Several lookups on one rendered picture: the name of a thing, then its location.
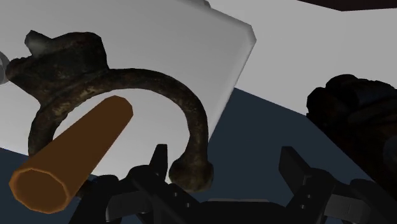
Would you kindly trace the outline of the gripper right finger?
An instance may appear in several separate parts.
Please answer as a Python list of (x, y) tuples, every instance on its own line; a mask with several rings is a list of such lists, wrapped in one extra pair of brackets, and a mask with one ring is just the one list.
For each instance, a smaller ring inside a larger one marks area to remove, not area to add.
[(279, 172), (293, 193), (286, 208), (298, 224), (397, 224), (397, 201), (378, 184), (353, 179), (348, 185), (328, 171), (310, 167), (290, 146), (283, 146)]

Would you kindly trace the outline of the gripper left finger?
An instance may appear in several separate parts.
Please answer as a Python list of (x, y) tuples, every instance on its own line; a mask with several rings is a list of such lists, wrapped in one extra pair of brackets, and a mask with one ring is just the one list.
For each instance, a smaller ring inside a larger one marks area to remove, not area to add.
[(131, 168), (122, 180), (103, 175), (85, 181), (69, 224), (120, 224), (133, 214), (143, 224), (199, 224), (199, 202), (167, 184), (166, 172), (167, 145), (159, 144), (148, 165)]

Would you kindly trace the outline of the orange-brown cylinder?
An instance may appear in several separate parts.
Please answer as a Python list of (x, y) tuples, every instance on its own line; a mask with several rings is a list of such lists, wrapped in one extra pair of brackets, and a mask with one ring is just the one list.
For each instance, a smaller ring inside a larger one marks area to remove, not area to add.
[(111, 96), (16, 169), (14, 198), (32, 211), (64, 210), (133, 116), (132, 105)]

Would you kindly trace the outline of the black lumpy object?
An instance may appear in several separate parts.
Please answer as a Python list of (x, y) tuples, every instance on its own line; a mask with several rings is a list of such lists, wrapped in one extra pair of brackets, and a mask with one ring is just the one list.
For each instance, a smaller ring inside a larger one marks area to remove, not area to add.
[(307, 118), (397, 200), (397, 88), (341, 74), (308, 96)]

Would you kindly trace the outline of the rusty dark curved metal shackle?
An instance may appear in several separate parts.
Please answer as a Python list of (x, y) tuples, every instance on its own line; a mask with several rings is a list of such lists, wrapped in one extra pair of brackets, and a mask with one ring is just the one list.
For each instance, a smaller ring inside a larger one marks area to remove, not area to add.
[(30, 31), (25, 45), (30, 56), (11, 60), (6, 77), (40, 104), (28, 137), (30, 157), (52, 141), (61, 122), (86, 100), (112, 90), (150, 90), (181, 108), (190, 133), (185, 152), (169, 169), (171, 182), (188, 193), (211, 187), (214, 168), (207, 158), (207, 115), (186, 85), (158, 71), (109, 68), (102, 39), (92, 32), (49, 38)]

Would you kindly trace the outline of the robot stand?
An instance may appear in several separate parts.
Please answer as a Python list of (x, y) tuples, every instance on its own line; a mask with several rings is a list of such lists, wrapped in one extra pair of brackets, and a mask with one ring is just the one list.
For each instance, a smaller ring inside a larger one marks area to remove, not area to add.
[(397, 0), (298, 0), (337, 11), (362, 11), (397, 8)]

